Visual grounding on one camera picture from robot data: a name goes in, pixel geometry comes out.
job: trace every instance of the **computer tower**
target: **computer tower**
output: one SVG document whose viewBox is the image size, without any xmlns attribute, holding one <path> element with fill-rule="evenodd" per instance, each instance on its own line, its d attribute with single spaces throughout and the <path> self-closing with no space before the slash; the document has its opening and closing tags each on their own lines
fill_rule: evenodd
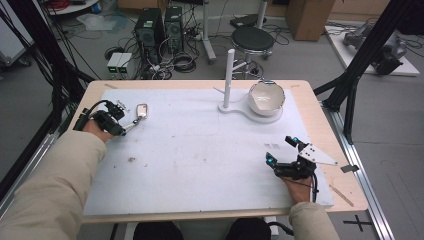
<svg viewBox="0 0 424 240">
<path fill-rule="evenodd" d="M 165 32 L 168 39 L 168 53 L 177 53 L 184 50 L 182 13 L 181 7 L 169 6 L 166 8 Z"/>
<path fill-rule="evenodd" d="M 165 53 L 165 30 L 162 14 L 159 8 L 144 8 L 134 27 L 137 43 L 143 60 L 152 64 L 159 64 Z"/>
</svg>

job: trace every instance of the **black stool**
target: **black stool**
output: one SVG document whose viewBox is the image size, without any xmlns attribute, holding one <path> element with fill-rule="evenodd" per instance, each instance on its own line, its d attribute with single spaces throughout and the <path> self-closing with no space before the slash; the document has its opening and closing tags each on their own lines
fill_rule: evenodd
<svg viewBox="0 0 424 240">
<path fill-rule="evenodd" d="M 262 78 L 263 69 L 255 61 L 251 60 L 251 55 L 262 55 L 265 59 L 272 54 L 271 50 L 274 46 L 274 38 L 271 34 L 256 27 L 240 27 L 237 28 L 231 35 L 231 44 L 237 50 L 246 54 L 242 72 L 234 72 L 233 74 L 241 73 L 244 79 L 247 75 L 252 75 L 256 78 Z"/>
</svg>

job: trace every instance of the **beige sleeve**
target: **beige sleeve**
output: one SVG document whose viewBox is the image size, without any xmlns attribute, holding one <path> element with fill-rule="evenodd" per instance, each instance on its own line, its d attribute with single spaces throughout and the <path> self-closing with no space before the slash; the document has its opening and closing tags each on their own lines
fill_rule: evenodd
<svg viewBox="0 0 424 240">
<path fill-rule="evenodd" d="M 294 205 L 289 213 L 289 222 L 296 240 L 339 239 L 328 214 L 319 204 L 302 202 Z"/>
<path fill-rule="evenodd" d="M 0 239 L 76 239 L 91 181 L 106 153 L 91 133 L 68 131 L 15 192 Z"/>
</svg>

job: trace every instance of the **stool seat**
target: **stool seat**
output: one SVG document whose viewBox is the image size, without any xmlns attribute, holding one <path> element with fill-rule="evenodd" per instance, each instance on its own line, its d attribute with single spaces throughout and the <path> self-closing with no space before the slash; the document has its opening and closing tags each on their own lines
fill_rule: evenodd
<svg viewBox="0 0 424 240">
<path fill-rule="evenodd" d="M 271 34 L 255 27 L 237 28 L 231 35 L 235 47 L 250 51 L 268 51 L 274 45 Z"/>
</svg>

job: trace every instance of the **wooden table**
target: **wooden table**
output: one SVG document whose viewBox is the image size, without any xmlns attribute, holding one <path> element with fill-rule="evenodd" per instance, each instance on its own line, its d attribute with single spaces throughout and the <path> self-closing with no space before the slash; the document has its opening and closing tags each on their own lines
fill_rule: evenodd
<svg viewBox="0 0 424 240">
<path fill-rule="evenodd" d="M 233 89 L 249 89 L 257 81 L 233 81 Z M 334 199 L 335 205 L 328 212 L 363 211 L 367 200 L 352 172 L 343 173 L 340 167 L 348 165 L 346 157 L 329 125 L 308 82 L 303 80 L 276 80 L 284 89 L 290 89 L 297 104 L 305 128 L 312 143 L 334 158 L 339 167 L 320 165 Z M 167 80 L 167 81 L 95 81 L 92 82 L 81 101 L 77 114 L 71 122 L 74 126 L 83 108 L 89 108 L 102 98 L 107 89 L 211 89 L 224 88 L 223 80 Z M 113 219 L 85 218 L 84 222 L 132 222 L 178 219 L 210 219 L 247 216 L 285 215 L 287 210 L 265 209 L 260 211 L 225 211 L 181 214 L 149 214 L 146 216 L 116 216 Z"/>
</svg>

